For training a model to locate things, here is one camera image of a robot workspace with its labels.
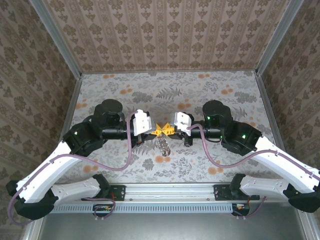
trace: cable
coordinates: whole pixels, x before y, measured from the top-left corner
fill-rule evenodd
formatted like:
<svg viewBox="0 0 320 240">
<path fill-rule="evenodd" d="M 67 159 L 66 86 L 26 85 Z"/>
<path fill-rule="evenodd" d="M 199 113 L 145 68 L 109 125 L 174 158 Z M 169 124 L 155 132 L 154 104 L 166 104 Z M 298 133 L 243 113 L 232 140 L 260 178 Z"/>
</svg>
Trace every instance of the cable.
<svg viewBox="0 0 320 240">
<path fill-rule="evenodd" d="M 259 212 L 259 210 L 261 209 L 261 207 L 262 207 L 262 205 L 264 204 L 264 202 L 265 202 L 266 199 L 267 199 L 267 196 L 264 196 L 264 198 L 263 198 L 262 201 L 260 202 L 260 204 L 259 204 L 259 206 L 257 207 L 257 209 L 254 210 L 252 213 L 248 214 L 247 216 L 243 216 L 240 212 L 235 211 L 235 210 L 233 210 L 233 212 L 236 213 L 236 214 L 238 214 L 239 216 L 237 216 L 237 217 L 239 217 L 239 218 L 243 218 L 243 219 L 250 218 L 250 217 L 256 215 L 256 214 Z"/>
<path fill-rule="evenodd" d="M 210 139 L 206 138 L 205 140 L 207 140 L 210 143 L 215 143 L 215 144 L 218 144 L 218 143 L 221 142 L 221 139 L 219 141 L 213 141 L 213 140 L 210 140 Z"/>
<path fill-rule="evenodd" d="M 39 173 L 41 173 L 48 165 L 50 164 L 53 164 L 54 161 L 58 160 L 58 159 L 61 159 L 61 158 L 64 158 L 64 157 L 72 157 L 72 158 L 77 158 L 79 160 L 83 160 L 83 161 L 87 161 L 91 164 L 94 164 L 98 167 L 101 167 L 103 169 L 107 169 L 107 170 L 110 170 L 110 171 L 123 171 L 125 170 L 129 165 L 130 165 L 130 162 L 131 162 L 131 158 L 132 158 L 132 145 L 131 145 L 131 131 L 130 131 L 130 120 L 131 120 L 131 117 L 138 113 L 138 111 L 134 111 L 132 113 L 130 113 L 128 116 L 127 116 L 127 119 L 126 119 L 126 136 L 127 136 L 127 141 L 128 141 L 128 159 L 126 161 L 126 164 L 123 166 L 123 167 L 120 167 L 120 168 L 113 168 L 113 167 L 109 167 L 109 166 L 106 166 L 106 165 L 103 165 L 99 162 L 95 162 L 93 160 L 91 160 L 90 158 L 87 158 L 87 157 L 84 157 L 84 156 L 79 156 L 79 155 L 75 155 L 75 154 L 61 154 L 61 155 L 58 155 L 54 158 L 52 158 L 51 160 L 49 160 L 49 162 L 47 162 L 46 164 L 44 164 L 41 168 L 39 168 L 38 171 L 36 171 L 27 181 L 26 183 L 13 195 L 13 197 L 11 198 L 10 202 L 9 202 L 9 205 L 8 205 L 8 208 L 6 210 L 7 212 L 7 215 L 10 219 L 10 221 L 15 224 L 15 225 L 18 225 L 18 226 L 24 226 L 24 225 L 27 225 L 29 223 L 32 222 L 32 220 L 30 221 L 27 221 L 27 222 L 17 222 L 16 220 L 14 220 L 14 217 L 12 216 L 12 208 L 13 208 L 13 205 L 14 205 L 14 201 L 15 199 L 19 196 L 19 194 L 27 188 L 27 186 L 31 183 L 31 181 L 39 175 Z"/>
<path fill-rule="evenodd" d="M 107 213 L 107 215 L 103 216 L 103 217 L 99 217 L 97 216 L 97 210 L 98 209 L 102 209 L 102 208 L 105 208 L 104 206 L 99 206 L 99 207 L 96 207 L 94 209 L 94 212 L 93 212 L 93 215 L 95 216 L 95 219 L 98 219 L 98 218 L 101 218 L 102 220 L 103 219 L 106 219 L 108 217 L 110 217 L 110 215 L 113 213 L 113 211 L 115 210 L 116 208 L 116 202 L 113 200 L 113 199 L 110 199 L 110 198 L 91 198 L 91 197 L 86 197 L 84 198 L 85 200 L 88 200 L 88 201 L 93 201 L 93 202 L 97 202 L 97 201 L 110 201 L 112 202 L 112 208 L 110 210 L 109 213 Z"/>
<path fill-rule="evenodd" d="M 89 122 L 92 119 L 93 115 L 87 116 L 85 119 L 82 120 L 83 123 Z"/>
<path fill-rule="evenodd" d="M 245 158 L 243 158 L 242 160 L 236 162 L 236 163 L 233 163 L 233 164 L 230 164 L 230 165 L 221 165 L 217 162 L 215 162 L 215 160 L 213 160 L 213 158 L 210 156 L 210 153 L 208 151 L 208 148 L 207 148 L 207 145 L 206 145 L 206 138 L 205 138 L 205 133 L 204 133 L 204 130 L 202 128 L 202 126 L 197 123 L 197 124 L 194 124 L 192 126 L 189 126 L 187 127 L 186 129 L 188 130 L 191 130 L 191 129 L 194 129 L 194 128 L 199 128 L 200 130 L 200 136 L 201 136 L 201 141 L 202 141 L 202 145 L 203 145 L 203 148 L 204 148 L 204 152 L 205 152 L 205 155 L 207 156 L 207 158 L 209 159 L 209 161 L 215 165 L 216 167 L 218 168 L 222 168 L 222 169 L 229 169 L 229 168 L 233 168 L 233 167 L 236 167 L 242 163 L 244 163 L 245 161 L 251 159 L 252 157 L 256 156 L 256 155 L 260 155 L 260 154 L 265 154 L 265 153 L 272 153 L 272 154 L 276 154 L 276 155 L 279 155 L 280 157 L 288 160 L 290 163 L 292 163 L 293 165 L 295 165 L 296 167 L 298 167 L 299 169 L 301 169 L 302 171 L 304 171 L 306 174 L 309 174 L 312 178 L 315 178 L 316 180 L 318 180 L 320 182 L 320 177 L 314 175 L 314 173 L 312 173 L 311 171 L 309 171 L 308 169 L 304 168 L 303 166 L 301 166 L 299 163 L 295 162 L 294 160 L 292 160 L 290 157 L 284 155 L 283 153 L 281 152 L 278 152 L 278 151 L 275 151 L 275 150 L 260 150 L 260 151 L 256 151 L 248 156 L 246 156 Z"/>
</svg>

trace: floor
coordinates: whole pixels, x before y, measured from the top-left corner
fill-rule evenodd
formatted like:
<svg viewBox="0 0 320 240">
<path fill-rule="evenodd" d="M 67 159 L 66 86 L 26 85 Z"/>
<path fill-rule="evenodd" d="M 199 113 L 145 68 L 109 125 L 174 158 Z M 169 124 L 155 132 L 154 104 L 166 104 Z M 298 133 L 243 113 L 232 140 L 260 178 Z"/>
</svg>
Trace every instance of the floor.
<svg viewBox="0 0 320 240">
<path fill-rule="evenodd" d="M 159 72 L 89 74 L 82 76 L 72 125 L 93 114 L 95 106 L 105 99 L 116 99 L 125 115 L 135 109 L 150 112 L 155 122 L 164 126 L 171 113 L 186 112 L 202 120 L 202 106 L 209 100 L 219 100 L 229 106 L 233 118 L 259 129 L 273 140 L 269 121 L 253 71 Z M 228 182 L 236 173 L 255 177 L 277 177 L 273 172 L 249 160 L 239 167 L 222 169 L 208 161 L 200 140 L 192 147 L 182 141 L 167 140 L 169 157 L 162 157 L 156 140 L 134 148 L 130 166 L 121 172 L 105 171 L 81 162 L 69 170 L 59 182 L 74 182 L 103 173 L 112 183 L 180 183 Z M 227 165 L 242 157 L 227 152 L 217 143 L 208 142 L 211 156 Z M 121 167 L 128 156 L 127 141 L 108 141 L 89 157 L 111 167 Z"/>
</svg>

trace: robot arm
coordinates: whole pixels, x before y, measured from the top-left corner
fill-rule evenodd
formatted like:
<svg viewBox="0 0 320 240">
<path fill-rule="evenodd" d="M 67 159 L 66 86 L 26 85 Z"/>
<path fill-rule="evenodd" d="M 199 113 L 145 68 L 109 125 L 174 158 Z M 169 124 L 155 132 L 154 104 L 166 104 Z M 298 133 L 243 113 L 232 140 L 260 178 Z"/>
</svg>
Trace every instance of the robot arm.
<svg viewBox="0 0 320 240">
<path fill-rule="evenodd" d="M 193 138 L 200 138 L 200 124 L 206 139 L 220 139 L 228 151 L 265 165 L 283 179 L 267 179 L 236 174 L 230 184 L 234 196 L 261 195 L 288 199 L 289 203 L 302 211 L 313 213 L 320 207 L 320 171 L 308 166 L 270 142 L 260 131 L 249 124 L 234 121 L 230 108 L 220 101 L 204 104 L 204 121 L 194 121 L 190 114 L 178 112 L 173 116 L 177 134 L 184 138 L 184 145 L 191 146 Z"/>
<path fill-rule="evenodd" d="M 154 136 L 148 136 L 155 130 L 148 112 L 137 110 L 129 119 L 131 146 L 143 143 Z M 8 193 L 13 196 L 21 188 L 18 201 L 14 204 L 17 213 L 35 220 L 47 215 L 56 205 L 82 198 L 105 198 L 110 185 L 101 175 L 76 183 L 54 185 L 54 183 L 71 167 L 80 162 L 78 156 L 87 157 L 101 148 L 108 140 L 127 139 L 127 123 L 122 113 L 120 102 L 107 99 L 97 105 L 94 114 L 83 122 L 74 125 L 58 144 L 53 153 L 43 161 L 31 174 L 20 181 L 10 181 Z M 57 160 L 59 155 L 71 154 Z"/>
<path fill-rule="evenodd" d="M 124 140 L 130 137 L 131 145 L 134 147 L 157 136 L 154 132 L 156 126 L 149 113 L 142 110 L 136 111 L 134 117 L 127 120 L 131 126 L 128 133 L 122 109 L 120 102 L 113 99 L 104 100 L 96 106 L 92 116 L 74 125 L 63 136 L 63 141 L 35 171 L 21 181 L 10 181 L 6 185 L 11 196 L 23 188 L 14 205 L 19 215 L 35 220 L 47 215 L 58 204 L 81 198 L 107 196 L 110 185 L 101 174 L 81 182 L 54 185 L 80 160 L 76 156 L 51 160 L 62 154 L 87 157 L 108 140 Z M 283 179 L 264 179 L 236 174 L 229 187 L 233 196 L 242 194 L 286 198 L 294 207 L 310 213 L 320 207 L 318 169 L 307 166 L 282 151 L 249 124 L 234 121 L 230 108 L 221 102 L 209 101 L 204 104 L 202 110 L 204 121 L 194 121 L 191 114 L 176 112 L 171 124 L 175 126 L 174 131 L 168 136 L 173 139 L 183 139 L 184 145 L 190 147 L 193 144 L 193 138 L 200 138 L 203 131 L 207 140 L 219 140 L 228 151 L 241 156 L 263 150 L 271 151 L 255 155 L 252 159 L 283 177 Z M 200 124 L 201 130 L 189 128 L 194 124 Z M 34 176 L 44 165 L 47 167 Z M 29 185 L 24 187 L 31 178 L 33 179 Z"/>
</svg>

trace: brown floral wallpaper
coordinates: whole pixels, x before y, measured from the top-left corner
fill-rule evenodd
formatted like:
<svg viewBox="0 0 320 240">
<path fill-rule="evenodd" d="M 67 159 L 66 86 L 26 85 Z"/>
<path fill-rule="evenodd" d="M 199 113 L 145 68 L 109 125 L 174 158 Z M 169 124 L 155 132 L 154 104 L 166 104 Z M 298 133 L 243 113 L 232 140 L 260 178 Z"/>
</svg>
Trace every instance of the brown floral wallpaper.
<svg viewBox="0 0 320 240">
<path fill-rule="evenodd" d="M 320 169 L 320 1 L 304 1 L 262 78 L 285 149 Z"/>
<path fill-rule="evenodd" d="M 0 0 L 0 239 L 18 239 L 5 184 L 56 147 L 75 78 L 27 0 Z"/>
<path fill-rule="evenodd" d="M 288 0 L 44 0 L 85 73 L 254 69 Z"/>
</svg>

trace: purple cable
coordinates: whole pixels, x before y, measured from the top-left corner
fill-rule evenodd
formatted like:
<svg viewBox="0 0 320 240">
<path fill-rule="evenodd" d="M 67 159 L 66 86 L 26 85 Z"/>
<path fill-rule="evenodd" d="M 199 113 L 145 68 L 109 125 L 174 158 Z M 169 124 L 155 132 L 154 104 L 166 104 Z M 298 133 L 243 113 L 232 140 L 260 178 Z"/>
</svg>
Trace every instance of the purple cable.
<svg viewBox="0 0 320 240">
<path fill-rule="evenodd" d="M 127 141 L 128 141 L 128 159 L 127 159 L 127 161 L 126 161 L 126 164 L 125 164 L 123 167 L 120 167 L 120 168 L 109 167 L 109 166 L 103 165 L 103 164 L 101 164 L 101 163 L 99 163 L 99 162 L 95 162 L 95 161 L 91 160 L 90 158 L 87 158 L 87 157 L 84 157 L 84 156 L 75 155 L 75 154 L 61 154 L 61 155 L 58 155 L 58 156 L 52 158 L 51 160 L 49 160 L 49 162 L 50 162 L 51 164 L 53 164 L 54 161 L 56 161 L 56 160 L 58 160 L 58 159 L 60 159 L 60 158 L 72 157 L 72 158 L 77 158 L 77 159 L 79 159 L 79 160 L 87 161 L 87 162 L 89 162 L 89 163 L 91 163 L 91 164 L 94 164 L 94 165 L 96 165 L 96 166 L 98 166 L 98 167 L 101 167 L 101 168 L 103 168 L 103 169 L 107 169 L 107 170 L 110 170 L 110 171 L 123 171 L 123 170 L 125 170 L 125 169 L 129 166 L 129 164 L 130 164 L 130 162 L 131 162 L 131 158 L 132 158 L 130 120 L 131 120 L 131 117 L 132 117 L 134 114 L 136 114 L 136 113 L 138 113 L 138 111 L 134 111 L 134 112 L 130 113 L 130 114 L 127 116 L 127 118 L 126 118 L 126 136 L 127 136 Z M 27 221 L 27 222 L 17 222 L 17 221 L 15 221 L 14 218 L 13 218 L 13 216 L 12 216 L 12 208 L 13 208 L 15 199 L 19 196 L 19 194 L 23 191 L 23 189 L 26 188 L 26 187 L 30 184 L 30 182 L 31 182 L 39 173 L 41 173 L 48 165 L 50 165 L 49 162 L 46 163 L 45 165 L 43 165 L 41 168 L 39 168 L 39 170 L 36 171 L 36 172 L 30 177 L 30 179 L 28 179 L 28 180 L 26 181 L 26 183 L 25 183 L 25 184 L 13 195 L 13 197 L 11 198 L 6 212 L 7 212 L 7 215 L 8 215 L 8 217 L 9 217 L 10 221 L 11 221 L 13 224 L 18 225 L 18 226 L 24 226 L 24 225 L 27 225 L 27 224 L 29 224 L 29 223 L 32 222 L 32 220 Z"/>
<path fill-rule="evenodd" d="M 266 199 L 267 199 L 267 197 L 264 196 L 264 198 L 263 198 L 262 201 L 260 202 L 260 204 L 259 204 L 259 206 L 257 207 L 257 209 L 254 210 L 252 213 L 250 213 L 250 214 L 247 215 L 247 216 L 243 216 L 240 212 L 235 211 L 235 210 L 233 210 L 233 212 L 236 213 L 236 214 L 238 214 L 239 216 L 237 216 L 237 217 L 239 217 L 239 218 L 243 218 L 243 219 L 244 219 L 244 218 L 250 218 L 250 217 L 256 215 L 256 214 L 259 212 L 259 210 L 261 209 L 261 207 L 262 207 L 262 205 L 264 204 L 264 202 L 265 202 Z"/>
<path fill-rule="evenodd" d="M 30 182 L 43 170 L 45 169 L 48 165 L 50 165 L 50 163 L 46 163 L 45 165 L 43 165 L 41 168 L 39 168 L 38 171 L 35 172 L 35 174 L 33 174 L 27 181 L 26 183 L 13 195 L 13 197 L 11 198 L 10 202 L 9 202 L 9 205 L 8 205 L 8 208 L 6 209 L 6 212 L 8 214 L 8 217 L 10 219 L 10 221 L 15 224 L 15 225 L 18 225 L 18 226 L 24 226 L 24 225 L 27 225 L 29 223 L 32 222 L 32 220 L 30 221 L 27 221 L 27 222 L 17 222 L 16 220 L 14 220 L 14 217 L 12 216 L 12 207 L 14 205 L 14 201 L 15 199 L 19 196 L 19 194 L 24 190 L 24 188 L 26 188 Z"/>
<path fill-rule="evenodd" d="M 111 208 L 110 212 L 103 217 L 104 219 L 110 217 L 110 215 L 113 213 L 113 211 L 114 211 L 115 208 L 116 208 L 116 202 L 115 202 L 114 200 L 110 199 L 110 198 L 91 198 L 91 197 L 86 197 L 85 200 L 88 200 L 88 201 L 110 201 L 110 202 L 112 202 L 112 203 L 113 203 L 113 204 L 112 204 L 112 208 Z M 96 218 L 102 218 L 102 217 L 97 216 L 97 210 L 98 210 L 98 209 L 101 209 L 101 208 L 103 208 L 103 206 L 96 207 L 96 208 L 94 209 L 93 215 L 94 215 Z"/>
<path fill-rule="evenodd" d="M 301 166 L 299 163 L 295 162 L 294 160 L 292 160 L 290 157 L 278 152 L 278 151 L 274 151 L 274 150 L 261 150 L 261 151 L 256 151 L 248 156 L 246 156 L 245 158 L 243 158 L 242 160 L 236 162 L 236 163 L 233 163 L 233 164 L 230 164 L 230 165 L 221 165 L 217 162 L 215 162 L 215 160 L 213 160 L 213 158 L 210 156 L 210 153 L 208 151 L 208 148 L 207 148 L 207 145 L 206 145 L 206 138 L 205 138 L 205 133 L 204 133 L 204 130 L 201 126 L 201 124 L 197 123 L 197 124 L 194 124 L 192 126 L 189 126 L 187 127 L 188 130 L 191 130 L 191 129 L 194 129 L 194 128 L 199 128 L 200 130 L 200 135 L 201 135 L 201 141 L 202 141 L 202 145 L 203 145 L 203 148 L 204 148 L 204 152 L 205 152 L 205 155 L 207 156 L 207 158 L 209 159 L 209 161 L 215 165 L 216 167 L 218 168 L 222 168 L 222 169 L 229 169 L 229 168 L 233 168 L 233 167 L 236 167 L 242 163 L 244 163 L 245 161 L 251 159 L 252 157 L 256 156 L 256 155 L 259 155 L 259 154 L 265 154 L 265 153 L 272 153 L 272 154 L 277 154 L 279 155 L 280 157 L 283 157 L 284 159 L 288 160 L 290 163 L 292 163 L 293 165 L 295 165 L 296 167 L 298 167 L 299 169 L 301 169 L 302 171 L 304 171 L 306 174 L 309 174 L 311 177 L 317 179 L 318 181 L 320 181 L 320 177 L 314 175 L 311 171 L 309 171 L 308 169 L 304 168 L 303 166 Z"/>
</svg>

